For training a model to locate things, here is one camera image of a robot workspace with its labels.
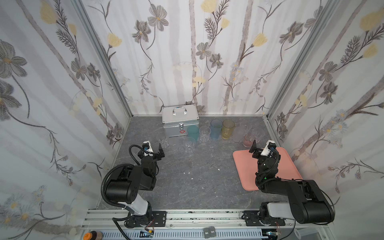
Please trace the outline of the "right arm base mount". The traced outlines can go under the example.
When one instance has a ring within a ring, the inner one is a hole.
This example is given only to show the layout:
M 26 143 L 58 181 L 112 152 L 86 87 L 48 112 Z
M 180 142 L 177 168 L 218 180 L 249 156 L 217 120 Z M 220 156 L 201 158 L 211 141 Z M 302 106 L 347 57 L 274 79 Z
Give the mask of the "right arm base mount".
M 241 219 L 247 227 L 281 227 L 286 223 L 281 218 L 273 218 L 269 215 L 262 216 L 259 211 L 244 211 Z

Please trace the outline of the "clear faceted cup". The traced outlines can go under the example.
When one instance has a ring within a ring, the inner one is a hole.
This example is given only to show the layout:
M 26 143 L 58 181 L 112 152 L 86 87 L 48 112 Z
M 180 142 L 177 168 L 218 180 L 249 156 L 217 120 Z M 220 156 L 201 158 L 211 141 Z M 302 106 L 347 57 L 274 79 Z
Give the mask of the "clear faceted cup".
M 199 133 L 200 133 L 201 142 L 205 143 L 209 141 L 210 135 L 211 135 L 210 127 L 206 127 L 206 126 L 200 127 Z
M 195 151 L 196 140 L 194 138 L 187 137 L 186 139 L 184 139 L 183 144 L 186 153 L 191 154 Z

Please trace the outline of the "blue plastic cup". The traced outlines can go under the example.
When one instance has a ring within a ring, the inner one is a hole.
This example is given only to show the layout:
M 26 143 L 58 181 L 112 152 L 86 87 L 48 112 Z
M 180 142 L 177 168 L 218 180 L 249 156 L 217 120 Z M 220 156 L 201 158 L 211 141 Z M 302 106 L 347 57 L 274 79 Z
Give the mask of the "blue plastic cup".
M 221 135 L 223 122 L 219 119 L 213 119 L 210 123 L 211 139 L 217 140 Z

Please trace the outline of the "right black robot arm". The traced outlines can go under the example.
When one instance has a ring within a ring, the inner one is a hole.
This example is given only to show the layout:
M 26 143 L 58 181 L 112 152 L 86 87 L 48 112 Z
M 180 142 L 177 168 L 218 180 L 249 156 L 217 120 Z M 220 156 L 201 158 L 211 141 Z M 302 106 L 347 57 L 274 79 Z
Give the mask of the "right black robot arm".
M 331 200 L 313 180 L 286 180 L 277 177 L 281 155 L 274 141 L 257 147 L 256 141 L 249 150 L 257 159 L 255 184 L 260 191 L 288 197 L 287 202 L 264 202 L 259 209 L 261 221 L 290 219 L 299 224 L 327 225 L 334 221 L 336 211 Z

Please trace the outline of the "clear faceted cup front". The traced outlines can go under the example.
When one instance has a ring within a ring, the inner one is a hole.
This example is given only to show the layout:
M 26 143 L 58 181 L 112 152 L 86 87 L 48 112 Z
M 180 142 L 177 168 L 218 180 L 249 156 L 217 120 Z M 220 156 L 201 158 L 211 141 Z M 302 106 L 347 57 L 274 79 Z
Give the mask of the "clear faceted cup front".
M 187 137 L 186 139 L 184 139 L 183 144 L 186 153 L 191 154 L 195 151 L 196 140 L 194 138 Z

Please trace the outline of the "teal plastic cup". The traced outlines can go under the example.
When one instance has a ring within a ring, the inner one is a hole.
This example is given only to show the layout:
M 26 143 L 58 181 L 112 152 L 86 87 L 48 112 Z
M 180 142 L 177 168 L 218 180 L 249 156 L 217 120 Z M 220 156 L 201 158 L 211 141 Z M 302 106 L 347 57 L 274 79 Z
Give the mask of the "teal plastic cup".
M 196 125 L 192 125 L 188 127 L 188 136 L 193 138 L 196 142 L 199 139 L 200 129 Z

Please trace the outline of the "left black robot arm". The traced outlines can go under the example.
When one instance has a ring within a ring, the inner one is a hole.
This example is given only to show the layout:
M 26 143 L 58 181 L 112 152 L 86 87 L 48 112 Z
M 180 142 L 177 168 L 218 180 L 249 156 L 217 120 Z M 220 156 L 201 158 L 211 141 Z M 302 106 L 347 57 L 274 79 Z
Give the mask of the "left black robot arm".
M 154 190 L 160 171 L 158 161 L 165 157 L 163 147 L 159 145 L 154 152 L 151 143 L 145 141 L 141 146 L 131 145 L 129 154 L 136 164 L 117 165 L 105 175 L 101 183 L 102 199 L 110 206 L 128 211 L 124 218 L 113 218 L 119 229 L 120 222 L 128 229 L 164 227 L 167 212 L 153 211 L 151 203 L 139 194 Z

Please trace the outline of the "amber plastic cup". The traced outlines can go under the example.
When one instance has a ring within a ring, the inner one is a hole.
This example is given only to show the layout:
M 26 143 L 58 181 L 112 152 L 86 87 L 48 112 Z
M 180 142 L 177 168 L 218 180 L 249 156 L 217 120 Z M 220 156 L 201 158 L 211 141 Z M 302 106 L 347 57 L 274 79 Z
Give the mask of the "amber plastic cup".
M 231 137 L 236 124 L 233 120 L 226 119 L 223 121 L 222 139 L 227 140 Z

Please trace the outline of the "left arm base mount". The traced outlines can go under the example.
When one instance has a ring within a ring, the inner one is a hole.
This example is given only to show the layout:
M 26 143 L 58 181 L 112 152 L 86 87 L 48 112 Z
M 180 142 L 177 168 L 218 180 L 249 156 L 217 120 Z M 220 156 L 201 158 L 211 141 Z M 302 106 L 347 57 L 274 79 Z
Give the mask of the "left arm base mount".
M 125 220 L 124 226 L 128 229 L 136 227 L 165 227 L 167 220 L 167 211 L 152 211 L 143 216 L 130 216 Z

